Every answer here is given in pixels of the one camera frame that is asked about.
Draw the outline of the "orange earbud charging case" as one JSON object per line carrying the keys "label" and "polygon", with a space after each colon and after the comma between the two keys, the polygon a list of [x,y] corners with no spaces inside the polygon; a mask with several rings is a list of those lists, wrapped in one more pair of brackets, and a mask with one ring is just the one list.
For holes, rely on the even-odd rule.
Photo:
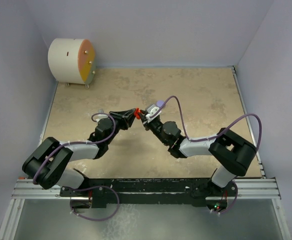
{"label": "orange earbud charging case", "polygon": [[136,119],[140,120],[141,117],[140,117],[140,113],[141,113],[141,110],[139,108],[136,108],[135,111],[134,111],[134,116],[136,117]]}

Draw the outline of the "purple earbud charging case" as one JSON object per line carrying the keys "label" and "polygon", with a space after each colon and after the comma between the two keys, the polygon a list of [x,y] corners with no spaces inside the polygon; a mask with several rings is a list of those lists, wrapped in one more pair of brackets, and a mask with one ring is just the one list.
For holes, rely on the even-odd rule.
{"label": "purple earbud charging case", "polygon": [[158,100],[156,102],[156,106],[158,106],[158,107],[161,107],[163,104],[164,104],[164,101],[163,100]]}

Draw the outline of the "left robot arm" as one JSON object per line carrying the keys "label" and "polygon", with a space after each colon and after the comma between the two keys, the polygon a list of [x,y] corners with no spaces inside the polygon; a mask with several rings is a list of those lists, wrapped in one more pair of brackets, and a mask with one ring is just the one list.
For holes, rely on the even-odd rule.
{"label": "left robot arm", "polygon": [[89,191],[85,176],[75,169],[67,169],[69,162],[99,159],[120,130],[128,130],[136,116],[136,109],[98,112],[91,116],[95,130],[87,140],[61,142],[47,137],[22,165],[22,171],[33,179],[35,185],[49,189],[54,185],[70,187],[77,196]]}

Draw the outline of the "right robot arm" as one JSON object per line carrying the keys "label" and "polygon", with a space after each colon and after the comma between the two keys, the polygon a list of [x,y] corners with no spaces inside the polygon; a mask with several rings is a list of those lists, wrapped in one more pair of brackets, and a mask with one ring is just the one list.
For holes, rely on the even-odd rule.
{"label": "right robot arm", "polygon": [[230,129],[221,128],[216,135],[187,139],[176,122],[161,122],[159,116],[151,119],[146,111],[136,112],[144,128],[151,131],[168,152],[177,159],[193,156],[213,156],[220,167],[212,174],[208,190],[214,196],[221,195],[235,177],[243,177],[255,158],[257,147]]}

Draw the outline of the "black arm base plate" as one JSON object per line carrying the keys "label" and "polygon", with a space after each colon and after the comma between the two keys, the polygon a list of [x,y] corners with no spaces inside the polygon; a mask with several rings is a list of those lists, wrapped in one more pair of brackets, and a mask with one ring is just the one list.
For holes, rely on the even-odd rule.
{"label": "black arm base plate", "polygon": [[219,188],[209,178],[91,178],[78,190],[63,186],[62,197],[86,199],[91,208],[108,204],[227,206],[238,193],[234,182]]}

